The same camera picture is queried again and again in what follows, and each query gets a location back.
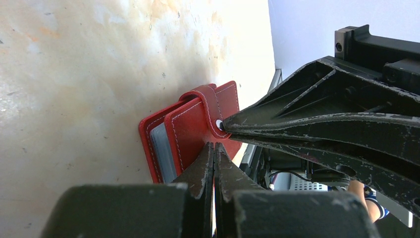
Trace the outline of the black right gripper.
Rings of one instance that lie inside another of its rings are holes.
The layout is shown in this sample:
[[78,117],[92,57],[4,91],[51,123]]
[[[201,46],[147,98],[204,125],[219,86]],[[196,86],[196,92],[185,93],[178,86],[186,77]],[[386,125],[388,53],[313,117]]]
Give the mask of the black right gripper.
[[223,126],[232,139],[344,173],[418,216],[420,44],[372,35],[369,25],[336,30],[334,41],[336,58],[302,66]]

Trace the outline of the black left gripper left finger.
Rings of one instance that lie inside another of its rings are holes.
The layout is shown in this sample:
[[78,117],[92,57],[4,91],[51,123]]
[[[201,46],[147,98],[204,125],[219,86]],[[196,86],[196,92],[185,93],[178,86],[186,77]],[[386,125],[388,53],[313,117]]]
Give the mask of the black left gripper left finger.
[[214,144],[171,183],[68,189],[43,238],[210,238]]

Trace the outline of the red card holder wallet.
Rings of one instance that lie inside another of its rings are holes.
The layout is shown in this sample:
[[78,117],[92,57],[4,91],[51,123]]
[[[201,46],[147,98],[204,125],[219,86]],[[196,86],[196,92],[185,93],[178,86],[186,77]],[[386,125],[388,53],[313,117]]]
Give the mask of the red card holder wallet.
[[208,142],[222,143],[234,158],[241,142],[231,140],[217,127],[239,112],[237,85],[201,85],[184,93],[179,101],[140,121],[138,131],[154,183],[172,182],[198,157]]

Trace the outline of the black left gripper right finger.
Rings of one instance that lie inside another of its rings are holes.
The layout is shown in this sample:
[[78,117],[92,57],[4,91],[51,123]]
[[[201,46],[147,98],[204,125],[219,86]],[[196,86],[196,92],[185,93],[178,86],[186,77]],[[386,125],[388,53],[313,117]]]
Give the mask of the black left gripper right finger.
[[377,238],[362,203],[348,192],[262,188],[214,146],[219,238]]

